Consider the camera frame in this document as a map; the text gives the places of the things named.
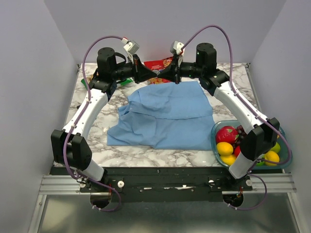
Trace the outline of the light blue shirt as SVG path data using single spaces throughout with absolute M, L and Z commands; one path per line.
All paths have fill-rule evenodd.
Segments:
M 142 87 L 118 113 L 107 131 L 109 146 L 211 150 L 213 109 L 197 81 Z

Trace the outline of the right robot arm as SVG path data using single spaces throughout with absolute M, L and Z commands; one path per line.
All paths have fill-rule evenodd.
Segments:
M 173 59 L 158 77 L 176 84 L 183 77 L 198 79 L 200 85 L 222 102 L 240 122 L 246 137 L 240 144 L 238 158 L 228 169 L 230 174 L 223 179 L 227 189 L 235 190 L 257 159 L 276 144 L 280 123 L 276 118 L 268 119 L 254 106 L 247 108 L 249 102 L 246 98 L 238 98 L 230 86 L 229 76 L 217 68 L 217 52 L 212 44 L 197 45 L 194 63 L 183 61 L 183 46 L 178 41 L 172 43 L 170 52 Z

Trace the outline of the red candy bag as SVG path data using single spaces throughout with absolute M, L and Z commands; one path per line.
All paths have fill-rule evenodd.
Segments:
M 150 70 L 158 70 L 160 73 L 171 63 L 172 57 L 164 58 L 161 60 L 154 60 L 154 61 L 146 61 L 144 65 L 148 67 Z M 162 84 L 162 83 L 169 83 L 170 81 L 161 79 L 158 77 L 151 78 L 147 81 L 148 85 L 151 84 Z

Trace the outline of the green chips bag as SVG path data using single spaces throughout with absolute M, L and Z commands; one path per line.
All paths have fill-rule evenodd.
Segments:
M 92 76 L 88 76 L 88 77 L 86 78 L 87 83 L 90 83 L 90 81 L 91 81 L 92 79 L 93 79 Z M 85 82 L 85 80 L 84 80 L 83 78 L 81 79 L 81 83 L 83 84 L 83 86 L 85 87 L 85 89 L 87 89 L 86 82 Z M 118 87 L 119 87 L 119 86 L 125 86 L 125 85 L 128 85 L 128 84 L 130 84 L 130 83 L 133 83 L 133 80 L 132 80 L 131 78 L 127 78 L 125 81 L 117 82 L 117 86 L 118 86 Z

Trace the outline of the teal plastic fruit container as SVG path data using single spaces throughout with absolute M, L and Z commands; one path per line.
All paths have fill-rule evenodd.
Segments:
M 222 159 L 220 158 L 220 154 L 218 153 L 218 149 L 217 149 L 216 134 L 223 127 L 230 126 L 230 127 L 237 128 L 239 125 L 240 125 L 240 122 L 238 120 L 222 120 L 222 121 L 217 122 L 212 127 L 212 130 L 211 130 L 210 141 L 211 141 L 211 147 L 212 147 L 213 154 L 216 160 L 219 162 L 219 164 L 226 168 L 229 168 L 229 166 L 226 163 L 224 163 Z M 286 163 L 282 165 L 277 165 L 277 166 L 267 166 L 265 163 L 261 163 L 259 164 L 259 166 L 255 166 L 253 170 L 284 169 L 292 163 L 293 156 L 288 160 L 288 150 L 287 150 L 287 146 L 285 145 L 284 141 L 281 138 L 278 138 L 276 142 L 280 145 L 280 151 L 277 153 L 280 158 L 280 162 L 286 161 Z

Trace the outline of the yellow lemon upper left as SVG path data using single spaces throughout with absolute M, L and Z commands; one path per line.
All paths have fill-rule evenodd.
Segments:
M 218 154 L 221 156 L 232 155 L 234 152 L 233 146 L 227 142 L 220 142 L 216 145 Z

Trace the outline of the yellow lemon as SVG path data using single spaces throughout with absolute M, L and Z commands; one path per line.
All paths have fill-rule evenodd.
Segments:
M 218 154 L 221 156 L 232 155 L 234 152 L 233 146 L 227 142 L 220 142 L 216 145 Z
M 234 154 L 228 155 L 228 156 L 220 156 L 220 159 L 223 163 L 225 163 L 228 166 L 231 166 L 236 161 L 236 156 Z
M 263 156 L 263 159 L 274 162 L 274 163 L 270 163 L 270 162 L 264 161 L 264 164 L 266 166 L 276 166 L 276 163 L 280 162 L 279 155 L 272 150 L 265 153 L 265 155 Z

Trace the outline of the dark purple grape bunch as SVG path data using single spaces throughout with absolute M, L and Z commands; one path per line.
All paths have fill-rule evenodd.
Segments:
M 247 133 L 245 132 L 244 128 L 242 125 L 238 126 L 236 128 L 237 132 L 238 132 L 238 138 L 235 142 L 236 146 L 239 146 L 240 143 L 245 139 L 245 137 L 247 136 Z

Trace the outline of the red apple toy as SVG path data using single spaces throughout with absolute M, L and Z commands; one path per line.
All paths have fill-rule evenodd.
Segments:
M 234 155 L 235 155 L 236 157 L 238 157 L 239 154 L 240 154 L 240 152 L 241 152 L 241 148 L 240 148 L 240 146 L 237 146 L 237 147 L 234 149 Z

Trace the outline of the yellow lemon lower left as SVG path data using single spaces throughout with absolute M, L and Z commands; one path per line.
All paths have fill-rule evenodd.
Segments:
M 228 166 L 231 166 L 236 161 L 236 156 L 234 154 L 228 155 L 228 156 L 220 156 L 220 159 L 223 163 L 225 163 Z

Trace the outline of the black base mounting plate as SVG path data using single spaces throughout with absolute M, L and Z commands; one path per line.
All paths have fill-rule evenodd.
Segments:
M 291 176 L 284 173 L 246 175 L 235 180 L 224 167 L 109 167 L 104 186 L 89 179 L 74 180 L 63 168 L 45 176 L 40 191 L 54 195 L 90 196 L 101 205 L 126 202 L 232 200 L 234 194 L 286 193 Z

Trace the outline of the green lime lower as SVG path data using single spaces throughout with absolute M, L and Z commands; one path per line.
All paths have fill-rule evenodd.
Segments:
M 258 160 L 256 166 L 263 166 L 265 164 L 264 161 Z

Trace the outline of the green lime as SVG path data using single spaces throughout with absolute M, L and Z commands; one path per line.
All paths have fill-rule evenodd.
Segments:
M 263 166 L 265 164 L 264 161 L 258 160 L 256 166 Z
M 276 144 L 270 149 L 270 151 L 273 151 L 276 154 L 279 154 L 279 152 L 281 151 L 281 146 L 278 142 L 276 142 Z

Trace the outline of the green lime upper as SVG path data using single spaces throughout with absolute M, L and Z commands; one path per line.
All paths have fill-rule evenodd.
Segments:
M 279 152 L 281 151 L 281 146 L 278 142 L 276 142 L 276 144 L 270 149 L 270 151 L 273 151 L 276 154 L 279 154 Z

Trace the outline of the aluminium rail frame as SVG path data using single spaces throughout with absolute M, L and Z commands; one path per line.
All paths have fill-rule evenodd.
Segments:
M 44 176 L 29 227 L 31 233 L 306 233 L 290 174 L 260 174 L 244 205 L 264 204 L 239 212 L 223 203 L 137 203 L 120 211 L 101 213 L 91 208 L 88 193 L 69 176 Z

